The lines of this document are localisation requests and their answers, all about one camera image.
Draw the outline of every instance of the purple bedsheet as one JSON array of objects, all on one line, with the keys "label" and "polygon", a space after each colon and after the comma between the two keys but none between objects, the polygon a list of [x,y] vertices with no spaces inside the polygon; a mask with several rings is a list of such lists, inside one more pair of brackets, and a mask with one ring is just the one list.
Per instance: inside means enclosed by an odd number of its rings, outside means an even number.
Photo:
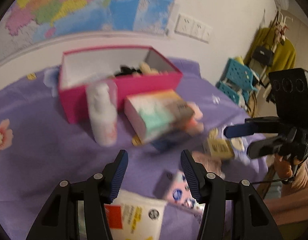
[{"label": "purple bedsheet", "polygon": [[[204,114],[205,131],[164,151],[153,144],[133,147],[134,131],[123,114],[118,120],[118,142],[111,148],[94,142],[89,122],[68,124],[57,97],[57,68],[36,73],[35,80],[24,77],[0,91],[0,122],[9,119],[14,135],[11,147],[0,151],[0,223],[12,240],[26,238],[42,205],[61,180],[77,182],[101,172],[120,149],[129,154],[122,188],[155,197],[166,190],[166,173],[181,169],[183,149],[201,149],[211,128],[244,121],[244,111],[201,79],[193,62],[173,62],[184,72],[176,91],[186,101],[198,104]],[[255,135],[247,142],[261,138]],[[264,159],[244,164],[237,158],[224,164],[222,171],[226,180],[257,181],[263,179],[267,167]],[[226,219],[230,220],[230,205]],[[193,214],[167,205],[160,239],[194,240],[198,229]]]}]

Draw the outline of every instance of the metal screw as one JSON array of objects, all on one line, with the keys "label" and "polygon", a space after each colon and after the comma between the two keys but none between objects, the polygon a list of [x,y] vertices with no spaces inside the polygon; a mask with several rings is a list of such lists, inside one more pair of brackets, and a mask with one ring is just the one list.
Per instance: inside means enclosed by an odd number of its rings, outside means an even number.
[{"label": "metal screw", "polygon": [[65,187],[65,186],[67,186],[67,184],[68,184],[67,180],[63,180],[63,181],[60,182],[61,187]]},{"label": "metal screw", "polygon": [[207,176],[209,179],[215,179],[215,174],[214,174],[214,173],[209,172],[206,176]]},{"label": "metal screw", "polygon": [[243,179],[243,180],[242,180],[242,184],[243,184],[244,186],[249,186],[249,185],[250,185],[250,182],[249,182],[247,179]]},{"label": "metal screw", "polygon": [[94,174],[94,179],[101,179],[101,178],[103,178],[103,174],[102,173]]}]

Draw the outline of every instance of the person's hand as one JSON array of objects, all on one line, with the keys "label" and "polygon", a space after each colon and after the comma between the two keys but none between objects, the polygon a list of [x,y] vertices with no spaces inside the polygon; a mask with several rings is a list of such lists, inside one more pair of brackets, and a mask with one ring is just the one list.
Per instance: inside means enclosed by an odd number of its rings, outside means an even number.
[{"label": "person's hand", "polygon": [[[302,161],[295,159],[294,165],[299,165]],[[291,164],[283,160],[283,156],[275,154],[274,167],[277,175],[281,178],[288,178],[293,175]]]}]

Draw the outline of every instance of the black bag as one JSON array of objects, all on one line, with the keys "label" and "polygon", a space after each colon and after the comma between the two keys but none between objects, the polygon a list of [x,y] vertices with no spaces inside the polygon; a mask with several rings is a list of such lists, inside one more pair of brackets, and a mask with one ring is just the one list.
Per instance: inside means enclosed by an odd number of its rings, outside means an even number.
[{"label": "black bag", "polygon": [[264,66],[272,66],[274,60],[274,52],[264,46],[257,46],[252,58],[261,63]]}]

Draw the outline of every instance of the yellow-green garment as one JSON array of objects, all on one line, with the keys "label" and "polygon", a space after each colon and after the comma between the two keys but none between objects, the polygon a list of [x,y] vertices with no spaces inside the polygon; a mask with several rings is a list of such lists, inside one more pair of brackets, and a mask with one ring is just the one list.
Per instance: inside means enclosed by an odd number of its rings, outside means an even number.
[{"label": "yellow-green garment", "polygon": [[[264,46],[267,49],[270,49],[273,45],[275,30],[272,28],[270,30],[269,35],[266,38],[266,35],[269,31],[269,28],[263,28],[260,29],[254,39],[253,44],[251,45],[251,48],[249,52],[247,53],[244,64],[248,65],[251,61],[252,54],[254,53],[254,50],[257,46]],[[274,60],[272,67],[267,68],[267,74],[269,72],[278,71],[278,70],[284,70],[284,69],[290,69],[294,67],[295,64],[295,58],[296,58],[296,52],[293,44],[286,39],[284,46],[282,44],[277,45],[277,49],[274,53]]]}]

